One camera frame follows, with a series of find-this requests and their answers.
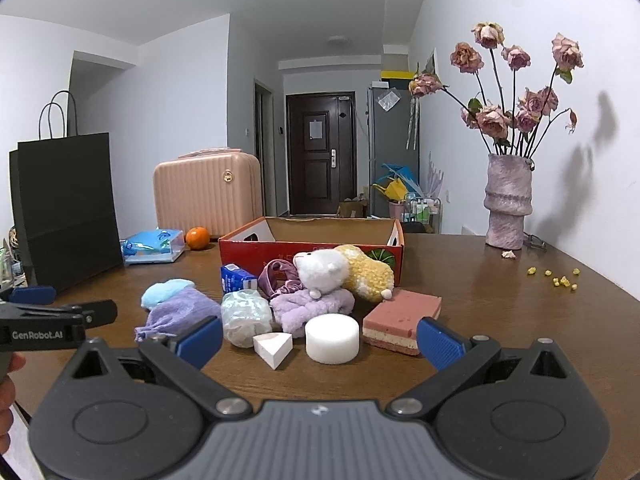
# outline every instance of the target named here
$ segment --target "human hand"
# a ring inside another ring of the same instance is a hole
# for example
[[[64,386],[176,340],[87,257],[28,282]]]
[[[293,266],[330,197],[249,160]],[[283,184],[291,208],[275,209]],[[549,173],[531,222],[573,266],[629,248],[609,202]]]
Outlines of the human hand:
[[[9,364],[9,372],[15,372],[24,366],[26,359],[22,354],[14,354]],[[11,412],[11,405],[15,402],[14,382],[5,376],[0,383],[0,455],[4,455],[9,450],[11,439],[9,430],[14,424],[14,414]]]

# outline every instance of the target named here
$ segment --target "orange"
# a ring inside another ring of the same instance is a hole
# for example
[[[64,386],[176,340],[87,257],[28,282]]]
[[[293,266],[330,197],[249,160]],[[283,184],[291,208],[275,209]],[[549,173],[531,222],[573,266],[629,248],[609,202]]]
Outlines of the orange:
[[[209,231],[204,227],[194,227],[184,235],[184,241],[193,251],[206,249],[209,245]]]

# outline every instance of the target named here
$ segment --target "vase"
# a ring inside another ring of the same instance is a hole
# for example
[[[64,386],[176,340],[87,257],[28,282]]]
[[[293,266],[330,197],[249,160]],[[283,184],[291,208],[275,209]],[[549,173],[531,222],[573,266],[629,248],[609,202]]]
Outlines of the vase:
[[[505,250],[522,248],[524,217],[531,207],[531,160],[489,154],[484,207],[489,210],[486,243]]]

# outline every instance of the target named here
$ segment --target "gray refrigerator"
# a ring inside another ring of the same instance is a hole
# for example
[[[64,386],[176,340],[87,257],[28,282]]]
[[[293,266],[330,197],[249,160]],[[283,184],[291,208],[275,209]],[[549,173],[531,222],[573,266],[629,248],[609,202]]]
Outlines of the gray refrigerator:
[[[411,95],[408,90],[393,89],[400,100],[388,111],[385,111],[378,100],[389,90],[387,88],[369,88],[367,117],[369,121],[370,184],[388,173],[382,164],[407,166],[420,184],[420,136],[418,135],[414,149],[414,135],[412,134],[409,149],[406,148]],[[369,189],[370,214],[388,218],[388,201],[379,191],[372,187]]]

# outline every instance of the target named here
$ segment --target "wooden table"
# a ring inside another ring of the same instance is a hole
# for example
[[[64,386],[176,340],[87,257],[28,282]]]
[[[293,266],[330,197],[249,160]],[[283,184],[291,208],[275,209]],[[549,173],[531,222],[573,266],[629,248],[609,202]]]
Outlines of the wooden table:
[[[105,273],[61,295],[60,303],[114,299],[116,323],[90,331],[112,347],[133,346],[133,328],[144,324],[140,296],[155,282],[189,278],[199,290],[219,299],[220,255],[216,247],[187,253],[172,265],[132,266]],[[538,272],[527,276],[527,268]],[[572,269],[579,267],[575,279]],[[571,292],[553,287],[544,276],[567,275],[578,283]],[[486,333],[504,346],[526,347],[540,336],[559,342],[606,410],[612,440],[598,480],[624,480],[640,470],[640,303],[601,275],[558,250],[523,250],[505,260],[484,238],[407,235],[402,286],[441,296],[443,320],[456,332]],[[366,307],[356,307],[361,319]],[[34,352],[15,374],[18,400],[34,412],[70,351]],[[271,370],[252,349],[225,342],[204,371],[246,397],[263,399],[375,397],[382,406],[431,374],[421,358],[363,345],[355,361],[319,365],[297,343],[282,367]]]

